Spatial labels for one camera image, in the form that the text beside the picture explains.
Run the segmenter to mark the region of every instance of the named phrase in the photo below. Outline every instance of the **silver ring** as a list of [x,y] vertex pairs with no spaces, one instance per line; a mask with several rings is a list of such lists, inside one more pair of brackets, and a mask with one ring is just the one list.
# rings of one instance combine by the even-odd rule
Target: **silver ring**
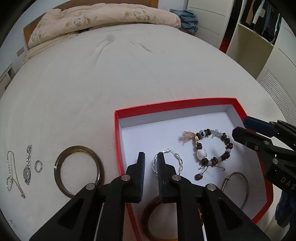
[[242,176],[245,180],[246,180],[246,197],[244,199],[244,203],[242,204],[241,206],[241,210],[244,209],[244,207],[246,206],[247,202],[248,202],[248,199],[249,199],[249,195],[250,195],[250,186],[249,186],[249,182],[248,182],[248,179],[246,178],[246,176],[240,172],[234,172],[232,174],[230,174],[228,177],[226,177],[223,181],[223,184],[222,184],[222,188],[221,188],[221,191],[224,191],[224,188],[226,186],[226,183],[229,181],[229,179],[232,177],[232,175],[240,175]]
[[[38,163],[40,163],[40,165],[41,165],[39,171],[37,171],[37,165],[38,165]],[[38,172],[38,173],[41,172],[41,171],[42,171],[42,166],[43,166],[42,162],[39,161],[39,160],[37,160],[37,161],[35,162],[35,171]]]
[[[179,162],[179,171],[177,173],[177,175],[180,175],[182,170],[183,170],[183,161],[181,159],[181,157],[179,156],[178,153],[174,152],[172,149],[168,148],[167,150],[163,150],[161,151],[162,153],[168,153],[171,152],[174,154],[174,156],[177,158],[178,162]],[[155,169],[155,162],[156,162],[156,158],[157,158],[158,153],[154,156],[153,160],[152,160],[152,170],[154,172],[154,174],[158,177],[157,175],[157,171]]]

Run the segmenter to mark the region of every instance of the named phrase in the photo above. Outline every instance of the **beaded bracelet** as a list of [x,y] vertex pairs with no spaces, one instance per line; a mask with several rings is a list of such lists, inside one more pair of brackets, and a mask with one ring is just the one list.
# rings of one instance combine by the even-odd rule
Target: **beaded bracelet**
[[[221,141],[223,141],[224,144],[226,145],[226,147],[225,147],[226,151],[221,156],[219,156],[219,157],[214,156],[212,159],[208,160],[206,158],[207,152],[205,149],[203,149],[202,144],[199,142],[199,140],[203,139],[204,137],[208,137],[210,135],[212,135],[212,138],[213,137],[220,138]],[[230,157],[230,152],[231,152],[231,149],[233,148],[233,144],[230,142],[230,139],[227,137],[226,133],[221,133],[217,129],[216,130],[210,130],[210,129],[200,130],[196,134],[193,132],[190,132],[190,131],[183,131],[182,136],[191,137],[191,138],[195,139],[196,150],[197,150],[196,156],[197,156],[198,160],[201,161],[201,164],[202,164],[202,166],[199,168],[199,170],[206,167],[206,169],[203,172],[198,173],[194,176],[195,180],[201,180],[204,172],[207,170],[207,168],[209,166],[217,167],[216,164],[218,164],[219,162],[222,162]]]

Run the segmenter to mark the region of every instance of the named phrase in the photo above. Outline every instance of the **bangle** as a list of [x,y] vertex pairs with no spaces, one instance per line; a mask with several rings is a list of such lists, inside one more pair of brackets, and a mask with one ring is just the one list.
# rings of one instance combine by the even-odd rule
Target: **bangle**
[[[141,218],[141,225],[142,225],[142,229],[143,229],[143,233],[146,235],[146,237],[150,240],[150,241],[178,241],[178,239],[162,239],[159,238],[155,235],[153,235],[150,230],[149,230],[149,218],[150,215],[152,214],[152,212],[154,211],[154,209],[156,209],[160,204],[162,204],[161,199],[159,196],[157,196],[156,198],[152,199],[148,205],[144,208],[144,211],[142,213],[142,218]],[[202,221],[203,224],[203,220],[202,220],[202,213],[200,211],[200,207],[198,206],[198,212],[200,215],[200,219]]]
[[[206,158],[207,157],[206,150],[203,149],[202,144],[199,141],[205,137],[210,136],[210,135],[212,135],[212,138],[217,137],[221,141],[223,141],[226,146],[225,147],[226,150],[221,156],[219,156],[219,157],[214,156],[213,158],[211,158],[209,160],[208,158]],[[195,180],[201,180],[204,172],[207,170],[207,168],[209,166],[218,167],[216,165],[219,162],[222,162],[230,157],[230,152],[231,152],[231,149],[233,148],[233,144],[230,142],[230,138],[227,137],[226,133],[221,133],[217,129],[216,130],[210,130],[210,129],[200,130],[196,134],[193,132],[190,132],[190,131],[184,131],[184,132],[182,132],[182,136],[194,138],[195,143],[196,143],[196,150],[197,150],[196,156],[197,156],[198,160],[201,161],[201,164],[202,164],[202,166],[199,168],[199,170],[206,167],[206,169],[203,172],[198,173],[194,176]]]
[[62,151],[62,153],[58,156],[55,165],[54,165],[54,179],[56,181],[56,184],[58,188],[62,191],[63,194],[65,194],[67,197],[72,198],[75,195],[70,193],[64,186],[61,178],[61,167],[64,162],[64,160],[70,156],[73,153],[76,152],[84,152],[89,154],[96,163],[97,168],[97,175],[96,175],[96,182],[95,185],[102,185],[104,183],[104,167],[101,162],[101,159],[98,157],[98,155],[92,150],[85,146],[71,146],[65,150]]
[[249,186],[249,182],[248,182],[248,179],[246,178],[246,176],[240,172],[234,172],[232,174],[230,174],[228,177],[226,177],[223,181],[223,184],[222,184],[222,188],[221,188],[221,191],[223,192],[224,191],[224,188],[226,186],[226,183],[229,181],[229,179],[233,176],[233,175],[240,175],[242,176],[245,181],[246,181],[246,197],[244,199],[244,203],[242,204],[242,206],[240,207],[241,210],[244,209],[244,207],[246,206],[247,202],[248,202],[248,199],[249,199],[249,195],[250,195],[250,186]]

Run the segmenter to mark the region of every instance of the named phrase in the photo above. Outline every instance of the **silver hoop earring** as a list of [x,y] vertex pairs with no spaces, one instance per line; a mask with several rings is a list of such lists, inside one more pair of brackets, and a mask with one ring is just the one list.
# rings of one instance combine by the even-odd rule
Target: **silver hoop earring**
[[[161,151],[162,153],[168,153],[171,152],[172,154],[174,154],[174,156],[177,158],[178,162],[179,162],[179,171],[177,173],[177,175],[181,174],[181,171],[183,170],[183,161],[181,159],[181,157],[179,156],[178,153],[174,152],[172,149],[168,148],[167,150],[163,150]],[[156,158],[157,158],[158,153],[154,156],[153,160],[152,160],[152,170],[154,172],[154,174],[158,177],[156,168],[155,168],[155,162],[156,162]]]

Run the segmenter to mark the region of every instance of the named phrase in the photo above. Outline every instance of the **air vent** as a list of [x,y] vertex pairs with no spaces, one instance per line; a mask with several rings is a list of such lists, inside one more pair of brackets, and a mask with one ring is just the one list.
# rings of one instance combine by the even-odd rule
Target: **air vent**
[[269,70],[262,77],[260,84],[279,106],[287,122],[296,126],[296,106],[283,86]]
[[194,36],[215,47],[219,34],[216,34],[215,32],[212,32],[206,28],[198,26],[198,30],[195,32]]

